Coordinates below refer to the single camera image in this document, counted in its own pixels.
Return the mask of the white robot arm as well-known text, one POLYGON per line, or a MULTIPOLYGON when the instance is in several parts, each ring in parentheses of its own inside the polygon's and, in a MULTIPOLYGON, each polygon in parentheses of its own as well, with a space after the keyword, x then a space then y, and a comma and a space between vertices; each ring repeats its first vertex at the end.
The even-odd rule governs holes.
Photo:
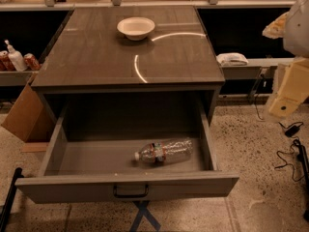
POLYGON ((278 66, 273 93, 264 116, 269 121, 287 118, 309 97, 309 0, 297 0, 287 13, 272 21, 262 33, 270 39, 283 39, 284 49, 295 58, 278 66))

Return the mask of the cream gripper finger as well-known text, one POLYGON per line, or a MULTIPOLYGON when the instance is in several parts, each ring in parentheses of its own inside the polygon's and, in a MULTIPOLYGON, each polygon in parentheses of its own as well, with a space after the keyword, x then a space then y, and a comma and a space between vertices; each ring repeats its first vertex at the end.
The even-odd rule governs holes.
POLYGON ((285 36, 287 13, 283 13, 273 20, 262 32, 262 35, 270 39, 279 39, 285 36))
POLYGON ((295 58, 279 64, 274 74, 273 93, 267 100, 267 114, 284 119, 309 98, 309 59, 295 58))

